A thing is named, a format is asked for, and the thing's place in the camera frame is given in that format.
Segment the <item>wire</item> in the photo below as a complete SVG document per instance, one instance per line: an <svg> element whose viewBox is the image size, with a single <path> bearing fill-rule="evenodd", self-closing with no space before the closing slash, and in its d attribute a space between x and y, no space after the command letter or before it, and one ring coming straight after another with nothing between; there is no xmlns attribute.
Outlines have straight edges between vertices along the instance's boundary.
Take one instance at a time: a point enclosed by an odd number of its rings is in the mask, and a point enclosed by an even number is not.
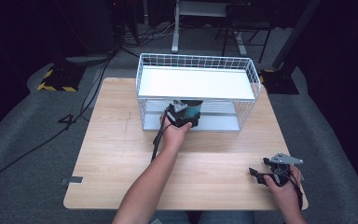
<svg viewBox="0 0 358 224"><path fill-rule="evenodd" d="M165 123L166 117L167 117L167 111L164 110L164 115L161 119L161 125L159 126L159 130L158 130L158 133L157 133L155 139L153 140L154 149L153 149L151 162L153 161L153 159L156 158L157 151L158 151L158 145L159 145L159 142L161 141L162 135L164 134L165 130L167 130L167 128L172 125L172 123L170 123L167 127L164 128L164 123Z"/></svg>
<svg viewBox="0 0 358 224"><path fill-rule="evenodd" d="M148 34L147 32L150 30L147 29L146 32L144 32L142 35L140 35L139 37L141 37L140 43L128 43L127 40L133 40L133 37L129 37L129 38L122 38L121 39L121 44L127 48L138 48L138 47L144 47L147 44L149 44L150 42L152 42L153 40L160 40L165 38L168 35L173 35L172 33L169 34L164 34L166 31L168 31L170 28L172 28L175 25L175 22L173 22L172 24L170 24L169 26L167 26L166 28L162 28L160 31L156 31L156 28L154 29L154 31L150 34Z"/></svg>
<svg viewBox="0 0 358 224"><path fill-rule="evenodd" d="M101 69L100 69L100 75L98 75L98 77L92 82L91 88L89 88L89 92L87 93L87 96L90 95L90 92L91 92L92 88L94 87L95 83L97 83L98 80L100 81L99 84L98 84L99 86L95 89L94 95L92 96L92 99L90 100L91 102L92 102L92 100L94 99L95 95L97 94L98 89L100 88L101 80L103 79L103 73L104 73L103 68L105 68L105 67L109 64L109 62L110 62L110 60L109 60L109 61L106 61L106 62L103 64L103 66L102 66ZM85 121L90 122L90 120L89 120L89 119L86 119L86 118L83 116L83 113L82 113L83 108L84 108L84 104L86 103L86 100L87 100L87 97L84 98L83 103L82 103L82 105L81 105L81 107L80 107L80 114L81 114L81 117L82 117Z"/></svg>
<svg viewBox="0 0 358 224"><path fill-rule="evenodd" d="M287 176L287 175L283 175L284 177L286 177L290 183L293 184L293 186L295 187L295 191L296 191L296 194L297 194L297 198L298 198L298 207L300 209L300 211L302 210L302 207L303 207L303 193L301 192L301 189L300 187L298 186L298 183L296 181L296 178L293 174L290 174L290 176Z"/></svg>
<svg viewBox="0 0 358 224"><path fill-rule="evenodd" d="M106 70L107 65L112 61L113 57L116 55L116 53L114 52L109 59L103 64L103 69L102 71L100 71L100 79L99 79L99 83L98 83L98 87L96 89L96 91L94 92L94 94L92 95L91 100L89 101L89 103L86 105L86 107L84 107L84 109L82 109L79 113L79 115L77 115L77 117L75 117L74 120L70 121L66 127L64 127L63 129L61 129L59 132L57 132L56 134L54 134L53 136L51 136L48 140L46 140L45 142L43 142L42 144L40 144L37 147L34 147L33 149L27 151L26 153L22 154L21 156L19 156L16 160L10 162L8 165L6 165L4 168L0 169L0 174L2 174L6 169L8 169L10 166L12 166L13 164L15 164L16 162L20 161L21 159L23 159L24 157L26 157L27 155L35 152L36 150L38 150L39 148L43 147L44 145L46 145L47 143L51 142L53 139L55 139L56 137L58 137L60 134L62 134L65 130L67 130L72 124L76 123L76 121L84 114L84 112L90 107L91 102L94 100L98 89L101 87L101 83L102 83L102 77L104 74L104 71Z"/></svg>
<svg viewBox="0 0 358 224"><path fill-rule="evenodd" d="M127 49L124 49L123 47L121 47L121 49L123 49L125 52L127 52L128 54L134 56L134 57L137 57L137 58L140 58L141 56L135 54L135 53L132 53L131 51L127 50Z"/></svg>

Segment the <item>gray carpet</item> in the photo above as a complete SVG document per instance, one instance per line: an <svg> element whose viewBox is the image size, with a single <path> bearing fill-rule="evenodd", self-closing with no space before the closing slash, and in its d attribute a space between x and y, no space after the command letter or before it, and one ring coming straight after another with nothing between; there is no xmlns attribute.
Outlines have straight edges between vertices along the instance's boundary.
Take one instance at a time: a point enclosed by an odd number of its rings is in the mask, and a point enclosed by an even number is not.
<svg viewBox="0 0 358 224"><path fill-rule="evenodd" d="M214 41L216 32L209 27L183 31L179 54L220 55L223 36ZM271 68L290 32L272 32L263 62L255 63L257 70ZM136 54L171 53L171 43L169 35L129 50ZM260 48L247 50L256 62ZM230 46L227 56L240 55L235 46ZM107 66L104 77L135 77L137 63L136 57L121 51ZM30 95L0 123L0 169L64 128L59 119L79 114L83 101L91 99L89 90L101 66L87 68L78 92L37 91L48 68L49 64L30 77ZM309 223L358 223L357 174L307 95L307 83L299 69L293 79L299 95L269 95L269 99L290 153L305 162L299 168L306 177L303 187L310 207L303 214ZM91 113L92 105L84 116L89 118ZM66 188L59 183L72 174L87 127L85 119L78 119L68 131L0 174L0 223L110 223L113 210L68 210L62 204ZM283 223L283 219L278 211L259 211L256 223Z"/></svg>

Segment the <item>fingers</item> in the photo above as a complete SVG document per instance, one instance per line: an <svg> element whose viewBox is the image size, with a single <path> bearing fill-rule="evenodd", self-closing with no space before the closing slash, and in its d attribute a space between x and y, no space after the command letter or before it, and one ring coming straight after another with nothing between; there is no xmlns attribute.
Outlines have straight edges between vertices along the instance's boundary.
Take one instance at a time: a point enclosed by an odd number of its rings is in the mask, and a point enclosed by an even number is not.
<svg viewBox="0 0 358 224"><path fill-rule="evenodd" d="M185 129L186 132L187 132L188 130L190 130L190 128L191 128L192 126L193 126L193 124L192 124L191 122L188 122L188 123L186 123L184 126L182 126L182 128Z"/></svg>
<svg viewBox="0 0 358 224"><path fill-rule="evenodd" d="M276 186L274 180L271 178L271 176L269 175L264 175L264 180L266 180L267 186L273 191L276 188L278 188L278 186Z"/></svg>

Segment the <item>hand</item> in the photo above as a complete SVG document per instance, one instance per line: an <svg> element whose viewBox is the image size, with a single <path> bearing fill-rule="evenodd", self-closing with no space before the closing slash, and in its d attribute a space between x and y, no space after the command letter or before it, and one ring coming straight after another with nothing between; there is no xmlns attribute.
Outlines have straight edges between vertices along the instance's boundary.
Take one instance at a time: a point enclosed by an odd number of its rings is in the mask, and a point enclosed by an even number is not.
<svg viewBox="0 0 358 224"><path fill-rule="evenodd" d="M178 128L174 125L171 125L171 122L165 118L164 120L164 149L174 150L177 152L181 145L185 142L186 133L190 130L192 124L191 122L185 124L184 126Z"/></svg>
<svg viewBox="0 0 358 224"><path fill-rule="evenodd" d="M300 186L301 172L294 165L290 165L290 171L295 179L290 177ZM296 190L290 181L284 186L278 187L269 175L264 175L264 179L272 193L275 203L281 209L284 216L300 214Z"/></svg>

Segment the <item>white panel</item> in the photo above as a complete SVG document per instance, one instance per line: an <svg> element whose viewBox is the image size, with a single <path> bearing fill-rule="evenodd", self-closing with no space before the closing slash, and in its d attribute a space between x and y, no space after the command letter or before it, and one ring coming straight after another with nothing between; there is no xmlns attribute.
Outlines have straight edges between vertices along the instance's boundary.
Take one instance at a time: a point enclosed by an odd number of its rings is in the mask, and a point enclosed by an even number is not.
<svg viewBox="0 0 358 224"><path fill-rule="evenodd" d="M254 100L245 70L144 66L139 98Z"/></svg>
<svg viewBox="0 0 358 224"><path fill-rule="evenodd" d="M225 17L227 3L187 2L180 3L180 15Z"/></svg>
<svg viewBox="0 0 358 224"><path fill-rule="evenodd" d="M159 117L161 114L153 113L145 115L144 130L155 131L159 129ZM199 126L192 131L236 132L240 130L236 115L233 116L208 116L201 115Z"/></svg>

